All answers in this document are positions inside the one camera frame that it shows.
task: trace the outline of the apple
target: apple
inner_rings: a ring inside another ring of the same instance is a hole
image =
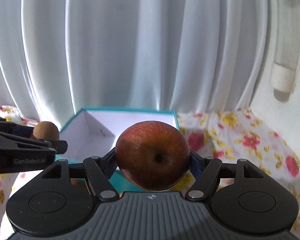
[[[137,187],[164,191],[185,176],[190,150],[182,133],[164,122],[145,121],[127,128],[115,145],[122,174]]]

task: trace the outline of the apple stem cavity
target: apple stem cavity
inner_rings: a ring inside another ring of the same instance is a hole
[[[164,161],[164,157],[160,154],[157,154],[155,157],[154,157],[154,162],[155,163],[158,163],[158,164],[161,164],[163,163]]]

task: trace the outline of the circular pad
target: circular pad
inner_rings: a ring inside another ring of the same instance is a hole
[[[267,212],[275,206],[275,199],[271,195],[258,191],[244,193],[238,201],[244,209],[257,213]]]
[[[66,204],[66,197],[57,192],[41,192],[34,195],[29,206],[38,213],[51,213],[60,210]]]

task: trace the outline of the box rim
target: box rim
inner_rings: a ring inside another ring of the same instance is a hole
[[[98,106],[98,107],[82,107],[79,109],[79,111],[74,114],[61,128],[60,133],[65,130],[68,125],[72,122],[73,119],[75,119],[81,112],[83,111],[89,111],[89,110],[96,110],[96,111],[118,111],[118,112],[140,112],[140,113],[152,113],[152,114],[172,114],[175,122],[176,122],[176,128],[180,130],[178,118],[175,110],[154,110],[154,109],[138,109],[138,108],[128,108],[128,107],[107,107],[107,106]]]

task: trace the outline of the wall-mounted fixture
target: wall-mounted fixture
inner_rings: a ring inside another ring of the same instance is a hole
[[[270,83],[275,90],[293,90],[300,54],[300,0],[277,0],[277,40]]]

